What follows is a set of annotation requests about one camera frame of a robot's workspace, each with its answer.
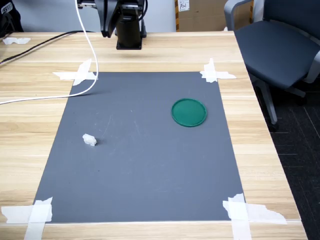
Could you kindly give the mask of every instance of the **wooden table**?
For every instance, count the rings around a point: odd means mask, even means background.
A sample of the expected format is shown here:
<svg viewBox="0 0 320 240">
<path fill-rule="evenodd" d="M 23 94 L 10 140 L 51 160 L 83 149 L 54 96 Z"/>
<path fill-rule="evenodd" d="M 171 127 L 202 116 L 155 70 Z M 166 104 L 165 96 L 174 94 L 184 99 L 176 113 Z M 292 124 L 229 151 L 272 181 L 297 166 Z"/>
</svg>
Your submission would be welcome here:
<svg viewBox="0 0 320 240">
<path fill-rule="evenodd" d="M 0 59 L 18 54 L 58 33 L 15 33 L 25 45 L 0 43 Z M 266 205 L 287 225 L 250 223 L 253 240 L 307 239 L 294 198 L 268 132 L 233 32 L 150 33 L 142 50 L 116 50 L 115 37 L 89 37 L 101 72 L 199 72 L 214 59 L 225 115 L 247 203 Z M 0 101 L 66 95 L 72 81 L 52 72 L 76 72 L 93 54 L 77 33 L 0 66 Z M 67 99 L 0 105 L 0 206 L 32 205 Z M 26 225 L 5 224 L 0 240 L 23 239 Z M 230 221 L 47 224 L 44 240 L 232 240 Z"/>
</svg>

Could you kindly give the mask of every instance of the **wall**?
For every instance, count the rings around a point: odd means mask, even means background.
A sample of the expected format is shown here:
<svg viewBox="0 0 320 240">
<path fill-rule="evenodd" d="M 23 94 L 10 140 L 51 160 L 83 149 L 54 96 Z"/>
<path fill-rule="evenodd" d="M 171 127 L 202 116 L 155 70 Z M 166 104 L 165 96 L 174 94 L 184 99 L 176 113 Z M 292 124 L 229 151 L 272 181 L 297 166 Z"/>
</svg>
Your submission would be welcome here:
<svg viewBox="0 0 320 240">
<path fill-rule="evenodd" d="M 25 32 L 68 32 L 81 30 L 74 0 L 13 0 L 21 14 Z M 84 27 L 100 32 L 100 20 L 96 9 L 80 10 Z M 144 17 L 147 32 L 175 32 L 174 0 L 149 0 Z"/>
</svg>

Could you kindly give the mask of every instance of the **chair backrest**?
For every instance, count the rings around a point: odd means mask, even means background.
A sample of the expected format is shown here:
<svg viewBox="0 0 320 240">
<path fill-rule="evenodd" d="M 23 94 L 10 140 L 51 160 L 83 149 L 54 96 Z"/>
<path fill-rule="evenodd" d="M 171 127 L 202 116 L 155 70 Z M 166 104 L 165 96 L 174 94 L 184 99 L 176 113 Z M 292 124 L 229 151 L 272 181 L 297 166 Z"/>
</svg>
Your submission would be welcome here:
<svg viewBox="0 0 320 240">
<path fill-rule="evenodd" d="M 263 19 L 289 24 L 320 39 L 320 0 L 265 0 Z"/>
</svg>

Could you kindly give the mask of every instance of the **small white block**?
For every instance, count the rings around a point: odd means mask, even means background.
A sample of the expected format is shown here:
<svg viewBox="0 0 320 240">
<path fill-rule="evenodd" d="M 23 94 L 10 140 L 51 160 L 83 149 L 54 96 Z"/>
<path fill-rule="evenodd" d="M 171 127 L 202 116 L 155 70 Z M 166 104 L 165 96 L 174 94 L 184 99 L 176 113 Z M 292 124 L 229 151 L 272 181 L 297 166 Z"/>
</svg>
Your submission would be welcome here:
<svg viewBox="0 0 320 240">
<path fill-rule="evenodd" d="M 91 145 L 91 146 L 93 146 L 93 147 L 97 144 L 97 140 L 95 139 L 94 136 L 91 136 L 91 135 L 89 135 L 89 134 L 84 134 L 84 135 L 82 136 L 82 138 L 83 138 L 83 141 L 84 141 L 86 144 L 89 144 L 89 145 Z"/>
</svg>

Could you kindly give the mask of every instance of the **green lid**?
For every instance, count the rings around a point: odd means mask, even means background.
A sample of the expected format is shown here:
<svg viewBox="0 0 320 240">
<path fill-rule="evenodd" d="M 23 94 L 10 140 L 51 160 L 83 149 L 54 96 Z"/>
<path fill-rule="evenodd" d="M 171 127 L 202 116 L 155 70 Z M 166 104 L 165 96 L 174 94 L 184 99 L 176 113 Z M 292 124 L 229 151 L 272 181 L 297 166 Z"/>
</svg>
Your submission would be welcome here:
<svg viewBox="0 0 320 240">
<path fill-rule="evenodd" d="M 196 127 L 207 117 L 206 107 L 191 98 L 182 98 L 175 102 L 171 109 L 172 118 L 184 127 Z"/>
</svg>

